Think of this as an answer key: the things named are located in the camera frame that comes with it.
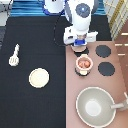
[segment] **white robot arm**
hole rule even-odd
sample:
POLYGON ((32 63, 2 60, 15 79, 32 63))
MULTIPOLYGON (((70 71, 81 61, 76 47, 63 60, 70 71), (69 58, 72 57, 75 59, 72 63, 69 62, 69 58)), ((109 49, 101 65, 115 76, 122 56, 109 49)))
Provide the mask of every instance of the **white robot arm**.
POLYGON ((65 4, 65 17, 72 26, 65 28, 64 43, 74 46, 96 41, 98 32, 89 33, 91 14, 95 13, 98 0, 69 0, 65 4))

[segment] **cable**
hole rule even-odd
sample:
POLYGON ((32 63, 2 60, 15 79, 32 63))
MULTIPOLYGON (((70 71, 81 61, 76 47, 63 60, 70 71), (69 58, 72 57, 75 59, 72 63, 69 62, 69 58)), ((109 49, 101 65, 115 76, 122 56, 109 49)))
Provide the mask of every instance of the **cable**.
POLYGON ((10 6, 10 4, 11 4, 12 1, 13 1, 13 0, 10 0, 10 2, 9 2, 9 4, 8 4, 8 9, 7 9, 7 16, 8 16, 8 17, 10 16, 8 10, 10 10, 9 6, 10 6))
POLYGON ((3 11, 1 11, 1 12, 4 12, 4 11, 6 11, 6 7, 5 7, 5 4, 3 4, 3 2, 1 2, 1 1, 0 1, 0 3, 1 3, 3 6, 4 6, 4 10, 3 10, 3 11))
POLYGON ((12 2, 12 0, 10 0, 10 2, 9 2, 8 9, 6 9, 5 4, 3 4, 3 2, 0 1, 0 3, 2 3, 2 5, 4 6, 4 9, 5 9, 5 10, 1 11, 0 13, 2 13, 2 12, 7 12, 7 17, 9 17, 9 12, 8 12, 8 11, 11 10, 11 9, 9 8, 11 2, 12 2))
POLYGON ((55 38, 56 26, 57 26, 57 23, 58 23, 58 21, 59 21, 61 15, 63 14, 63 11, 64 11, 64 10, 62 10, 62 12, 60 13, 60 15, 59 15, 59 17, 57 18, 56 23, 55 23, 55 25, 54 25, 54 43, 55 43, 56 45, 58 45, 59 47, 65 47, 65 46, 71 45, 71 44, 59 45, 59 44, 56 42, 56 38, 55 38))

